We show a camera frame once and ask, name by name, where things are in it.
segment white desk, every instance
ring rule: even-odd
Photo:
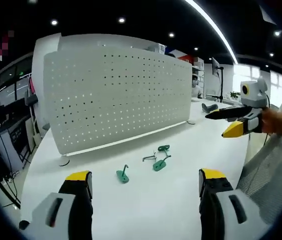
[[[139,139],[66,157],[60,156],[51,131],[43,138],[29,167],[22,192],[21,219],[32,219],[33,209],[51,192],[57,193],[71,173],[92,171],[94,240],[193,240],[201,239],[199,214],[199,169],[222,171],[235,188],[248,146],[248,136],[222,138],[229,126],[225,120],[206,119],[201,103],[191,104],[187,123]],[[149,156],[161,145],[170,145],[166,167],[153,171]],[[157,154],[158,160],[165,154]],[[116,176],[124,165],[130,181],[122,184]]]

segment black ceiling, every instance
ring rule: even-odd
[[[274,37],[274,30],[282,30],[282,4],[276,0],[259,2],[278,23],[263,20],[254,0],[197,0],[219,26],[238,61],[282,73],[273,63],[282,65],[282,35]],[[118,24],[119,17],[126,23]],[[58,20],[57,26],[50,24]],[[0,44],[8,31],[8,55],[0,61],[0,69],[11,61],[32,52],[36,39],[62,33],[118,34],[162,43],[205,61],[215,56],[220,63],[232,59],[214,30],[184,0],[27,0],[0,1]],[[169,38],[169,32],[175,38]]]

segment ceiling light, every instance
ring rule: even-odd
[[[276,37],[279,37],[281,35],[282,31],[281,30],[277,30],[277,31],[274,31],[274,36]]]
[[[126,19],[125,19],[124,17],[120,17],[119,20],[118,20],[118,22],[119,22],[120,24],[124,24],[124,23],[126,22]]]
[[[233,59],[233,62],[235,64],[238,64],[238,60],[236,59],[235,53],[233,52],[232,48],[230,47],[230,44],[229,44],[228,40],[223,35],[223,33],[221,32],[219,27],[215,24],[215,22],[211,19],[211,17],[197,3],[195,3],[193,0],[184,0],[184,1],[186,1],[196,11],[198,11],[198,13],[201,14],[201,16],[204,17],[204,19],[211,25],[211,27],[216,31],[216,33],[219,35],[219,37],[223,41],[225,47],[229,51],[229,53],[230,53],[230,55],[231,55],[231,57]]]
[[[56,26],[56,25],[58,25],[58,21],[57,21],[57,20],[55,20],[55,19],[53,19],[53,20],[51,21],[51,25],[52,25],[52,26]]]

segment white perforated panel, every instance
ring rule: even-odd
[[[44,97],[61,154],[189,119],[191,65],[136,48],[56,51],[44,57]]]

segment desk surface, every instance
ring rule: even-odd
[[[93,187],[92,236],[94,240],[200,239],[199,169],[222,171],[232,186],[238,184],[248,136],[222,138],[229,123],[206,119],[201,103],[191,103],[187,123],[128,142],[70,157],[61,156],[51,131],[43,138],[29,167],[22,192],[21,219],[32,219],[33,209],[51,192],[58,192],[71,173],[90,170]],[[153,171],[149,156],[170,145],[166,167]],[[158,160],[164,153],[157,153]],[[64,167],[59,164],[70,159]],[[121,184],[116,171],[124,165],[130,181]]]

